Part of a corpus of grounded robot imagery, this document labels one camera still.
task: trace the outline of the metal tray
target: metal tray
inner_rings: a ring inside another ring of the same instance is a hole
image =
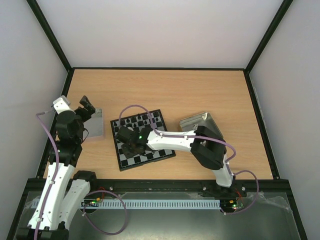
[[[190,116],[180,121],[180,127],[183,132],[197,130],[198,126],[205,126],[221,138],[224,138],[214,119],[207,111],[194,116]]]

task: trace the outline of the wooden table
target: wooden table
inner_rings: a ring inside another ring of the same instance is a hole
[[[105,139],[83,143],[77,170],[94,171],[100,179],[215,179],[192,154],[181,151],[173,158],[119,171],[110,121],[128,105],[139,104],[150,111],[161,109],[168,131],[180,131],[181,119],[209,112],[226,142],[237,150],[231,169],[272,179],[242,71],[77,69],[67,95],[73,109],[83,95],[103,109]],[[123,116],[141,112],[131,108]],[[252,178],[246,173],[237,177]]]

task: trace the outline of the perforated metal strip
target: perforated metal strip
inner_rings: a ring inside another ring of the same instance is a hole
[[[127,209],[220,209],[219,200],[123,200]],[[31,208],[35,209],[39,200],[34,200]],[[87,209],[123,209],[118,199],[105,199],[102,203],[87,206]]]

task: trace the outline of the chessboard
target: chessboard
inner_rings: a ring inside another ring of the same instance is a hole
[[[167,131],[165,121],[162,117],[160,109],[150,111],[150,114],[152,117],[152,121],[156,125],[156,129],[160,131]],[[121,122],[121,126],[125,126],[127,128],[131,127],[133,130],[139,130],[139,131],[141,131],[141,129],[144,127],[151,127],[150,120],[146,112],[123,117],[121,118],[120,122]],[[137,154],[134,157],[127,159],[121,149],[121,146],[123,143],[116,140],[116,134],[120,128],[119,120],[115,119],[110,121],[110,123],[111,123],[112,135],[114,140],[115,152],[118,159],[120,171],[176,156],[176,153],[174,150],[163,149],[158,151],[145,151],[142,154]]]

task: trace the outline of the white wall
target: white wall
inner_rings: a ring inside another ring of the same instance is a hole
[[[62,91],[67,72],[27,1],[0,7],[0,239],[6,239],[28,178],[46,143],[35,118]],[[50,126],[53,115],[44,117]]]
[[[73,67],[245,68],[282,0],[38,0]]]
[[[251,75],[275,160],[308,238],[319,239],[320,1],[295,0]]]

